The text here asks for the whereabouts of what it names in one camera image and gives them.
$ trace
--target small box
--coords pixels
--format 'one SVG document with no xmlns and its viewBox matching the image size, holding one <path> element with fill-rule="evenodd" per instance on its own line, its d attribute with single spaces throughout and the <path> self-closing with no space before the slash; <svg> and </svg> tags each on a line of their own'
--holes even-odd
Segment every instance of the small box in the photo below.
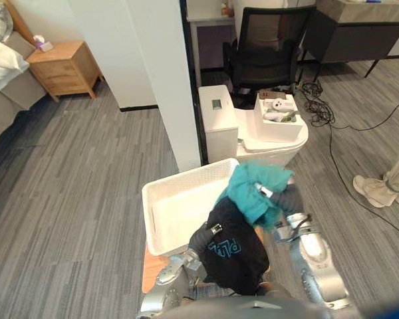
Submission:
<svg viewBox="0 0 399 319">
<path fill-rule="evenodd" d="M 43 52 L 47 52 L 53 49 L 53 46 L 50 42 L 45 42 L 43 44 L 41 44 L 40 46 L 40 50 L 42 50 Z"/>
<path fill-rule="evenodd" d="M 208 162 L 234 158 L 238 145 L 238 123 L 227 87 L 202 86 L 198 91 Z"/>
<path fill-rule="evenodd" d="M 293 96 L 287 94 L 287 100 L 293 103 L 294 110 L 297 111 L 297 105 Z M 267 112 L 268 108 L 263 105 L 263 102 L 264 100 L 261 100 L 259 95 L 257 95 L 254 107 L 256 138 L 262 142 L 294 142 L 301 128 L 305 125 L 300 114 L 295 115 L 296 122 L 278 123 L 265 120 L 263 115 Z"/>
</svg>

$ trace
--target teal shirt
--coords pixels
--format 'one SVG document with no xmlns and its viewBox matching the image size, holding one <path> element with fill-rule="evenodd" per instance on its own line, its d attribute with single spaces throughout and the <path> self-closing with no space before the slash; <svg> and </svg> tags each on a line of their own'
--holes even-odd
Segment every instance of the teal shirt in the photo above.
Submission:
<svg viewBox="0 0 399 319">
<path fill-rule="evenodd" d="M 217 203 L 228 196 L 243 213 L 247 223 L 253 227 L 262 226 L 270 231 L 279 221 L 281 210 L 258 192 L 255 183 L 260 183 L 273 192 L 282 192 L 292 174 L 292 171 L 276 166 L 256 163 L 238 165 Z"/>
</svg>

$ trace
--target tissue box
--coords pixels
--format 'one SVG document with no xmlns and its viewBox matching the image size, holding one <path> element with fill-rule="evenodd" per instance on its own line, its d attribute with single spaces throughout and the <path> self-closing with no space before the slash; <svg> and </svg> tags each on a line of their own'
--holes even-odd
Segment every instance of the tissue box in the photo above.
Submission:
<svg viewBox="0 0 399 319">
<path fill-rule="evenodd" d="M 43 52 L 47 52 L 51 49 L 53 49 L 53 46 L 50 42 L 45 42 L 42 45 L 40 45 L 40 50 L 42 50 Z"/>
<path fill-rule="evenodd" d="M 287 100 L 293 103 L 294 109 L 297 111 L 293 96 L 287 94 Z M 254 107 L 257 139 L 263 142 L 294 142 L 305 124 L 300 114 L 295 116 L 296 122 L 277 123 L 265 120 L 263 115 L 266 113 L 267 107 L 263 105 L 263 102 L 264 100 L 257 95 Z"/>
</svg>

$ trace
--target gray carpet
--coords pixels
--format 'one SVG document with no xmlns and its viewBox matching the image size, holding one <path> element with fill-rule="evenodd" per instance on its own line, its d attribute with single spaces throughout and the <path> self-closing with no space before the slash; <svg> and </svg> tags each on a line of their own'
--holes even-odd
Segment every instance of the gray carpet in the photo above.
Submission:
<svg viewBox="0 0 399 319">
<path fill-rule="evenodd" d="M 0 140 L 0 318 L 138 308 L 140 190 L 177 167 L 158 110 L 121 113 L 97 90 L 96 101 L 43 100 Z"/>
<path fill-rule="evenodd" d="M 381 61 L 363 79 L 369 66 L 323 67 L 322 98 L 339 126 L 373 125 L 399 102 L 399 60 Z M 158 110 L 121 113 L 105 84 L 97 90 L 96 101 L 44 99 L 0 138 L 0 318 L 133 318 L 138 309 L 145 242 L 140 190 L 175 173 L 176 163 Z M 304 102 L 300 94 L 296 100 Z M 348 196 L 329 157 L 329 129 L 309 131 L 289 168 L 352 298 L 375 310 L 399 302 L 399 234 Z M 397 153 L 399 111 L 377 130 L 334 133 L 350 189 L 355 174 L 378 177 Z M 399 226 L 399 204 L 375 210 Z M 268 278 L 304 298 L 287 247 L 268 238 L 267 250 Z"/>
</svg>

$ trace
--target wooden nightstand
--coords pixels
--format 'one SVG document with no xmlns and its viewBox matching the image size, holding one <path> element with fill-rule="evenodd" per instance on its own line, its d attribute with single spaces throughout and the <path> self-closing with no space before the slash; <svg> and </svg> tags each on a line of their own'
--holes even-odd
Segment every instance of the wooden nightstand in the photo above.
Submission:
<svg viewBox="0 0 399 319">
<path fill-rule="evenodd" d="M 56 43 L 53 49 L 34 51 L 27 59 L 31 70 L 53 100 L 58 95 L 89 93 L 95 99 L 93 85 L 102 73 L 86 44 L 82 41 Z"/>
</svg>

